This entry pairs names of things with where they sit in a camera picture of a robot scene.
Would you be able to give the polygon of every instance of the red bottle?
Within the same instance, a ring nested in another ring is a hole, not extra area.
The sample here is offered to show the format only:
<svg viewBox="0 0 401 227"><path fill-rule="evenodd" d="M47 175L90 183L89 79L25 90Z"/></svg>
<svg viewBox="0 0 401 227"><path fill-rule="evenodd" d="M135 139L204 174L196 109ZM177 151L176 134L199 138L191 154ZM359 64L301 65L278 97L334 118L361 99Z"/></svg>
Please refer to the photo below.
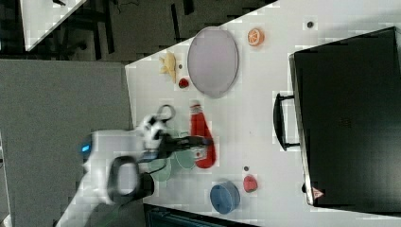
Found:
<svg viewBox="0 0 401 227"><path fill-rule="evenodd" d="M191 105L191 135L204 136L212 140L212 144L207 147L205 157L195 163L199 168L211 167L216 161L215 144L213 143L212 134L207 127L203 110L198 101L194 101Z"/></svg>

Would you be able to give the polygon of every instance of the small toy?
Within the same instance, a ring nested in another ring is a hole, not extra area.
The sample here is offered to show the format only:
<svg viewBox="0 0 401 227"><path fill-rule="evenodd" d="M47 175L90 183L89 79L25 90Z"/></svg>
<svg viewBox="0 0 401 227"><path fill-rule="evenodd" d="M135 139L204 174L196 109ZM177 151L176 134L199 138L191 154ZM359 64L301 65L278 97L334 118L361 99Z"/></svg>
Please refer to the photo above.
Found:
<svg viewBox="0 0 401 227"><path fill-rule="evenodd" d="M180 81L178 82L178 86L180 88L186 88L189 86L189 82L187 79L180 79Z"/></svg>
<svg viewBox="0 0 401 227"><path fill-rule="evenodd" d="M254 28L248 32L248 43L252 46L257 46L263 43L265 34L259 28Z"/></svg>
<svg viewBox="0 0 401 227"><path fill-rule="evenodd" d="M166 57L165 58L160 57L159 60L163 64L163 67L160 69L160 73L161 74L168 73L171 76L171 78L173 79L173 82L176 83L174 54L167 51Z"/></svg>
<svg viewBox="0 0 401 227"><path fill-rule="evenodd" d="M257 189L257 182L254 176L248 175L244 179L244 189L246 192L251 193Z"/></svg>

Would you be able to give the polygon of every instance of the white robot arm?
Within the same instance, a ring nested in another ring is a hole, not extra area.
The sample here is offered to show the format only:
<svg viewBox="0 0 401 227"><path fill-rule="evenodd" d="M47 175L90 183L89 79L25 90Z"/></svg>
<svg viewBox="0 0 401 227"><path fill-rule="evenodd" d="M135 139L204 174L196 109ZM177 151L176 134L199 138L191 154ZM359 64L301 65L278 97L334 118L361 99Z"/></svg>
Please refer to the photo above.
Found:
<svg viewBox="0 0 401 227"><path fill-rule="evenodd" d="M161 117L164 107L170 108L169 118ZM82 146L82 152L89 157L83 164L87 173L56 226L83 227L101 203L122 204L151 195L153 181L148 173L141 173L140 163L165 159L174 151L209 144L209 141L197 136L171 138L166 133L166 121L174 114L174 109L165 105L157 114L146 116L134 131L94 132ZM131 176L126 179L131 182L130 188L125 190L118 186L122 166Z"/></svg>

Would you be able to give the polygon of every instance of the table surface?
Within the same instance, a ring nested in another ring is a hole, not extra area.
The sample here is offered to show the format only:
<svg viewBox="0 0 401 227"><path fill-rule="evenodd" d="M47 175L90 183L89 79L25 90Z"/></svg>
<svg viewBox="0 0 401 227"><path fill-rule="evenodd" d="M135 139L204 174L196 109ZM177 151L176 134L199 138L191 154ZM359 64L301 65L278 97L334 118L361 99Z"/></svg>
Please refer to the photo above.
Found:
<svg viewBox="0 0 401 227"><path fill-rule="evenodd" d="M314 27L307 28L312 21ZM247 32L265 31L263 45L251 47ZM299 148L285 152L275 138L272 109L275 95L292 94L288 56L295 51L349 38L389 26L401 26L401 2L355 0L282 0L237 18L221 28L234 36L239 68L234 86L219 99L192 85L180 89L169 75L159 75L159 57L166 50L126 66L133 122L172 104L177 114L170 127L188 131L189 105L198 99L215 138L218 161L210 169L177 170L166 184L158 183L145 203L257 226L397 226L401 220L315 208L307 205ZM177 59L177 81L188 77L186 58L192 39L169 47ZM284 103L289 142L296 142L294 104ZM257 191L242 187L246 174L258 180ZM229 215L217 213L209 200L215 183L230 180L240 190L241 203Z"/></svg>
<svg viewBox="0 0 401 227"><path fill-rule="evenodd" d="M62 0L65 7L51 0L20 0L26 51L30 51L86 0Z"/></svg>

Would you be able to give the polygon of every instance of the orange object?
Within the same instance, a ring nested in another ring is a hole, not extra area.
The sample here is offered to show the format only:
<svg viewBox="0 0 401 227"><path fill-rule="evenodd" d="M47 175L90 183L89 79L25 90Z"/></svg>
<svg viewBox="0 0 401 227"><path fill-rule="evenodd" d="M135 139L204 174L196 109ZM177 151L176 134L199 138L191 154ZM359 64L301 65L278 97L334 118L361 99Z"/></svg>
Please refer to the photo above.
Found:
<svg viewBox="0 0 401 227"><path fill-rule="evenodd" d="M198 101L195 101L191 105L191 135L204 136L205 138L212 140L212 144L207 147L205 157L195 162L199 168L211 167L216 161L215 144L213 143L212 134L207 127L203 110Z"/></svg>
<svg viewBox="0 0 401 227"><path fill-rule="evenodd" d="M259 28L254 28L248 32L248 43L251 46L257 46L265 41L265 34Z"/></svg>

